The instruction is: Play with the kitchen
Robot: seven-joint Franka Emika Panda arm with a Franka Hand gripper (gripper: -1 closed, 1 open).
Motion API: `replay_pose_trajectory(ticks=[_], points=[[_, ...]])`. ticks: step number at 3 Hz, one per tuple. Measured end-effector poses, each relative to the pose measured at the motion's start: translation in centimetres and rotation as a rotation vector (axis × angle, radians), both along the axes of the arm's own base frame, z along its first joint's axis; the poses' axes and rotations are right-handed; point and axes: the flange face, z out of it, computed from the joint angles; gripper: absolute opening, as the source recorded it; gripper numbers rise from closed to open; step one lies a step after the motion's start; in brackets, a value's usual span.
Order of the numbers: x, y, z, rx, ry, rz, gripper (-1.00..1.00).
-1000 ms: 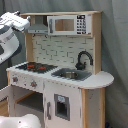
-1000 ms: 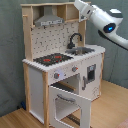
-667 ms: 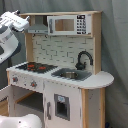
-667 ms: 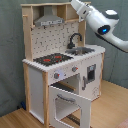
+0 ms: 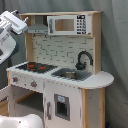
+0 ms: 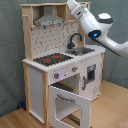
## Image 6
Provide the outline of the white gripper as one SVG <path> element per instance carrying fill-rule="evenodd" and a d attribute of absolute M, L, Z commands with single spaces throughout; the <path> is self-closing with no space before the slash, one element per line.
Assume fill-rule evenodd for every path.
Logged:
<path fill-rule="evenodd" d="M 89 16 L 89 10 L 87 7 L 84 7 L 82 4 L 79 4 L 75 0 L 68 0 L 67 5 L 71 11 L 71 14 L 77 20 L 84 20 L 86 21 Z"/>

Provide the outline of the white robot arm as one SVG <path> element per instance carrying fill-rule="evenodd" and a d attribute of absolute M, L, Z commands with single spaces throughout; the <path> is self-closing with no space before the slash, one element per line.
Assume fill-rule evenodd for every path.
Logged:
<path fill-rule="evenodd" d="M 108 13 L 101 13 L 95 17 L 87 7 L 75 0 L 68 0 L 67 5 L 86 35 L 114 53 L 128 57 L 128 41 L 119 44 L 107 36 L 113 25 L 113 19 Z"/>

